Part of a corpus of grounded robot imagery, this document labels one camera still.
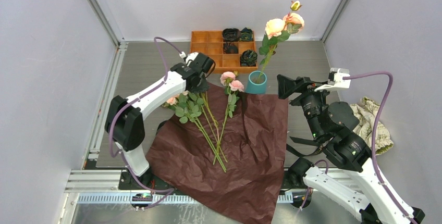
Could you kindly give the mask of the peach rose stem with bud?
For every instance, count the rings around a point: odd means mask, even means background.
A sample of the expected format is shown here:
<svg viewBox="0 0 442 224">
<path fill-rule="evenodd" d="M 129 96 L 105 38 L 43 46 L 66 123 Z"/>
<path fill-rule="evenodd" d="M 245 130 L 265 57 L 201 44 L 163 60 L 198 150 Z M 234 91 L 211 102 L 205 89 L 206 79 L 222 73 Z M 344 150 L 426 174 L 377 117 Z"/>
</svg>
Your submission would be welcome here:
<svg viewBox="0 0 442 224">
<path fill-rule="evenodd" d="M 298 14 L 301 7 L 302 4 L 299 0 L 291 1 L 291 12 L 284 15 L 282 19 L 275 18 L 266 23 L 262 46 L 259 48 L 259 54 L 264 58 L 260 62 L 260 73 L 253 82 L 258 84 L 264 82 L 264 69 L 268 65 L 271 57 L 276 53 L 278 44 L 288 40 L 292 35 L 298 34 L 303 30 L 305 21 L 303 17 Z"/>
</svg>

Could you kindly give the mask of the dark red wrapping paper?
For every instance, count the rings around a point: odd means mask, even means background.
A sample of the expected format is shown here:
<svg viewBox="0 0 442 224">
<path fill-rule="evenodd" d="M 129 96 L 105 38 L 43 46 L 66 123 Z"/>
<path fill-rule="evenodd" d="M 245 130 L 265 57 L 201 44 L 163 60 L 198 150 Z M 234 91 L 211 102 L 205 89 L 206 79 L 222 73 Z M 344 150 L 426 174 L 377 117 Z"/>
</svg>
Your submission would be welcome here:
<svg viewBox="0 0 442 224">
<path fill-rule="evenodd" d="M 232 117 L 227 95 L 211 84 L 208 102 L 223 128 L 226 161 L 213 152 L 193 123 L 171 117 L 146 158 L 153 173 L 221 215 L 241 223 L 271 223 L 284 177 L 288 101 L 277 95 L 239 94 Z"/>
</svg>

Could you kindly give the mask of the black printed ribbon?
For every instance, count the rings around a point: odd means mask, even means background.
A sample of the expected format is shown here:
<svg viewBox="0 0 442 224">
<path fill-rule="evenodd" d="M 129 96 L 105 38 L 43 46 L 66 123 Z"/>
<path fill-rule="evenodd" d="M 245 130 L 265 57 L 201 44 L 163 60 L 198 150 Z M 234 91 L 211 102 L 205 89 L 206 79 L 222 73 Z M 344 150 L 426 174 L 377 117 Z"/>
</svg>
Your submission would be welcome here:
<svg viewBox="0 0 442 224">
<path fill-rule="evenodd" d="M 286 151 L 297 157 L 320 157 L 324 156 L 324 145 L 313 140 L 297 138 L 294 136 L 287 137 Z"/>
</svg>

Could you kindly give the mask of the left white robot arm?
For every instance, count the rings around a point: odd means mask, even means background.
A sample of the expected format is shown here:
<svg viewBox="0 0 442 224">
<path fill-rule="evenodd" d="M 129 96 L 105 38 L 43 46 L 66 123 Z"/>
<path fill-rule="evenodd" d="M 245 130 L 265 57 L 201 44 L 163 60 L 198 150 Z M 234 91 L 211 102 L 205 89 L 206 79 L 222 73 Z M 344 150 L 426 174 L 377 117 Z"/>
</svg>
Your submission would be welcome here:
<svg viewBox="0 0 442 224">
<path fill-rule="evenodd" d="M 133 172 L 131 181 L 138 188 L 146 189 L 152 182 L 150 165 L 142 148 L 145 119 L 174 95 L 207 91 L 206 77 L 214 66 L 215 61 L 205 54 L 190 53 L 148 88 L 126 98 L 117 95 L 111 100 L 104 130 L 110 142 L 121 150 Z"/>
</svg>

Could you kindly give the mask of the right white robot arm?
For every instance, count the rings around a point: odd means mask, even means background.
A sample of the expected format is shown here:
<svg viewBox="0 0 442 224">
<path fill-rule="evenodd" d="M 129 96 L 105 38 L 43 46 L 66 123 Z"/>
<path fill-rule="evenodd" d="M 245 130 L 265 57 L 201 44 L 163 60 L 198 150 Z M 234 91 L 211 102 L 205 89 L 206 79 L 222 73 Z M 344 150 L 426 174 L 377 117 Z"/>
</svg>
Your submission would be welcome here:
<svg viewBox="0 0 442 224">
<path fill-rule="evenodd" d="M 278 97 L 300 106 L 312 133 L 312 139 L 293 138 L 295 143 L 315 146 L 315 153 L 326 158 L 348 175 L 358 186 L 352 190 L 333 179 L 293 147 L 286 149 L 297 160 L 286 172 L 286 180 L 295 188 L 316 189 L 344 207 L 361 223 L 421 223 L 424 212 L 408 205 L 383 177 L 376 161 L 373 144 L 367 144 L 354 132 L 359 124 L 346 102 L 326 103 L 331 91 L 347 89 L 353 79 L 346 69 L 332 69 L 327 82 L 308 77 L 277 76 Z"/>
</svg>

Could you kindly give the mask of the teal vase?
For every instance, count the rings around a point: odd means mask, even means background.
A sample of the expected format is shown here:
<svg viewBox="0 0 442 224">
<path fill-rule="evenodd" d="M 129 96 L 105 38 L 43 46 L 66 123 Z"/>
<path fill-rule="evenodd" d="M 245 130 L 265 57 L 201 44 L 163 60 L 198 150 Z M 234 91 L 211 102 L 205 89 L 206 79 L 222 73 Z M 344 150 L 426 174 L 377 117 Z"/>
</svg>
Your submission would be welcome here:
<svg viewBox="0 0 442 224">
<path fill-rule="evenodd" d="M 261 71 L 253 71 L 248 76 L 245 92 L 249 94 L 265 94 L 267 89 L 267 76 Z"/>
</svg>

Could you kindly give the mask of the cream peach roses stem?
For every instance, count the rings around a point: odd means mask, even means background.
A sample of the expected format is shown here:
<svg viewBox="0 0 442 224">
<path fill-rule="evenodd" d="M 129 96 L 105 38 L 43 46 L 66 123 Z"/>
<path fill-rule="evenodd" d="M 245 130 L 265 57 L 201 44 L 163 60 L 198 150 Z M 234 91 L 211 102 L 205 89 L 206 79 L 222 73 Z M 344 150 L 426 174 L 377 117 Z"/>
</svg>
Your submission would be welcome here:
<svg viewBox="0 0 442 224">
<path fill-rule="evenodd" d="M 220 147 L 222 136 L 219 123 L 209 108 L 207 93 L 184 91 L 169 98 L 161 106 L 171 109 L 181 124 L 193 123 L 203 134 L 214 155 L 213 164 L 218 163 L 222 171 L 227 172 L 228 160 Z"/>
</svg>

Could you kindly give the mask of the orange compartment tray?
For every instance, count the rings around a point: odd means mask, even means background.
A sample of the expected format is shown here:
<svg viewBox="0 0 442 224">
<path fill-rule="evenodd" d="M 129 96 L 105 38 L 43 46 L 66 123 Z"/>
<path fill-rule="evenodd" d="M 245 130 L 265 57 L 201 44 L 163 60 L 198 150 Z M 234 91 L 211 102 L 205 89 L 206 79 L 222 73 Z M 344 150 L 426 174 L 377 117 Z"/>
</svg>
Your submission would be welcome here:
<svg viewBox="0 0 442 224">
<path fill-rule="evenodd" d="M 225 42 L 222 31 L 192 31 L 191 52 L 201 52 L 215 61 L 214 73 L 237 71 L 240 74 L 249 74 L 257 70 L 257 64 L 242 66 L 240 57 L 245 51 L 257 52 L 255 41 Z"/>
</svg>

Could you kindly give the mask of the two pink roses stem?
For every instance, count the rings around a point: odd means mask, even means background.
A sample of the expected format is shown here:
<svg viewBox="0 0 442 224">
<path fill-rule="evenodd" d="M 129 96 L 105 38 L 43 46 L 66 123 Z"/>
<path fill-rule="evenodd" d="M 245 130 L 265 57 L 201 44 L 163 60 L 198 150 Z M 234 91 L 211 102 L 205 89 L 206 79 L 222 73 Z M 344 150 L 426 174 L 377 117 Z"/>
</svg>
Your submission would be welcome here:
<svg viewBox="0 0 442 224">
<path fill-rule="evenodd" d="M 227 104 L 225 108 L 225 116 L 221 125 L 221 129 L 219 128 L 219 124 L 217 123 L 216 130 L 216 146 L 215 146 L 215 155 L 222 154 L 221 149 L 221 141 L 224 134 L 225 125 L 227 123 L 228 118 L 233 117 L 233 113 L 236 110 L 236 103 L 239 100 L 239 92 L 244 92 L 244 84 L 238 80 L 238 71 L 226 71 L 222 73 L 220 77 L 220 82 L 224 86 L 224 92 L 227 95 Z M 224 154 L 222 154 L 222 158 L 227 161 Z"/>
</svg>

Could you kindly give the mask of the dark green rolled sock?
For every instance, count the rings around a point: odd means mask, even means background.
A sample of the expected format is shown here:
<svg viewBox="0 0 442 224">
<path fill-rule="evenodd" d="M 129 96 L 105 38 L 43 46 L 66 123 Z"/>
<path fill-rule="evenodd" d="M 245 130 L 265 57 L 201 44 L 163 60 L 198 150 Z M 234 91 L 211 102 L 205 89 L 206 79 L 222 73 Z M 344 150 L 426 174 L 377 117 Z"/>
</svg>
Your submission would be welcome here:
<svg viewBox="0 0 442 224">
<path fill-rule="evenodd" d="M 254 67 L 257 63 L 257 53 L 248 49 L 244 51 L 240 56 L 240 66 L 241 67 Z"/>
</svg>

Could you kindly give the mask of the black rolled sock top left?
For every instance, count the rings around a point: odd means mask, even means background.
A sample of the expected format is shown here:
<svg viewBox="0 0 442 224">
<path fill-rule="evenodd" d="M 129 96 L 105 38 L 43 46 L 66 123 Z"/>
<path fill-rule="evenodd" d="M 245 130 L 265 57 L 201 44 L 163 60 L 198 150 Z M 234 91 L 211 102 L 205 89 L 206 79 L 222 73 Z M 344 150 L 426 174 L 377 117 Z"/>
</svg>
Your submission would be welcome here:
<svg viewBox="0 0 442 224">
<path fill-rule="evenodd" d="M 241 31 L 237 28 L 227 28 L 222 31 L 224 42 L 238 42 L 241 38 Z"/>
</svg>

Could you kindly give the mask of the dark teal rolled sock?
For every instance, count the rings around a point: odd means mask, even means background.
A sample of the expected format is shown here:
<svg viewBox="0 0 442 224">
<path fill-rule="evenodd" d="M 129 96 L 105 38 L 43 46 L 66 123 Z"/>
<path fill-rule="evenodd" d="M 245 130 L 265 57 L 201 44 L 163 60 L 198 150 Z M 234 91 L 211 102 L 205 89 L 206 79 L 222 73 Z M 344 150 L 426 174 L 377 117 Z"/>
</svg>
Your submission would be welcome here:
<svg viewBox="0 0 442 224">
<path fill-rule="evenodd" d="M 248 27 L 244 27 L 242 30 L 240 30 L 240 41 L 241 42 L 253 42 L 254 40 L 254 32 L 252 29 Z"/>
</svg>

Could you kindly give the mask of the crumpled printed cloth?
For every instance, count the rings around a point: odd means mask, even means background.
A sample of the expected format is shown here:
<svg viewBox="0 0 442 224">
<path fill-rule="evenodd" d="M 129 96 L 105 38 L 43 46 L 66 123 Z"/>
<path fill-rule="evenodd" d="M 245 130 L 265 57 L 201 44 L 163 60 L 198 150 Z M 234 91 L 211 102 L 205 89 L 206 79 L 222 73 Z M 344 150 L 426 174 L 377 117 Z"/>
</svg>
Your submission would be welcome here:
<svg viewBox="0 0 442 224">
<path fill-rule="evenodd" d="M 354 116 L 359 120 L 353 132 L 360 136 L 369 147 L 372 144 L 375 117 L 379 110 L 379 103 L 368 97 L 363 97 L 358 103 L 350 104 Z M 375 151 L 381 155 L 394 146 L 389 130 L 379 121 L 376 127 Z"/>
</svg>

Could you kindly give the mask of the small electronics board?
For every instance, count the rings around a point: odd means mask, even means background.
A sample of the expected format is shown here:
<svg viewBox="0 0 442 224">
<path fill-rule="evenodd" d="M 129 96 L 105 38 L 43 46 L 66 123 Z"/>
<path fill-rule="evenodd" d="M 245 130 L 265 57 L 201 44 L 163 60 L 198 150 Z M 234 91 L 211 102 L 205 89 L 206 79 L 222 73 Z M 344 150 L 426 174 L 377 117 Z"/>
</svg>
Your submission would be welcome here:
<svg viewBox="0 0 442 224">
<path fill-rule="evenodd" d="M 137 193 L 132 197 L 133 202 L 151 202 L 152 199 L 150 193 Z"/>
</svg>

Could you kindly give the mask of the perforated metal rail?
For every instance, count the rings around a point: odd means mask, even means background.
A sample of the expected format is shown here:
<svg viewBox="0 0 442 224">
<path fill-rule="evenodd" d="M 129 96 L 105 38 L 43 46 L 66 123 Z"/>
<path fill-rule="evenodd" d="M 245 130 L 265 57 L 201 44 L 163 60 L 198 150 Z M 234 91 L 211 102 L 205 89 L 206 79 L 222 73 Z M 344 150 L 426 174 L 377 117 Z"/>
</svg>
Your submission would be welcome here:
<svg viewBox="0 0 442 224">
<path fill-rule="evenodd" d="M 152 195 L 151 202 L 133 202 L 136 193 L 81 193 L 78 203 L 86 204 L 150 204 L 159 201 L 161 195 Z M 169 195 L 160 204 L 199 204 L 198 201 L 187 195 Z"/>
</svg>

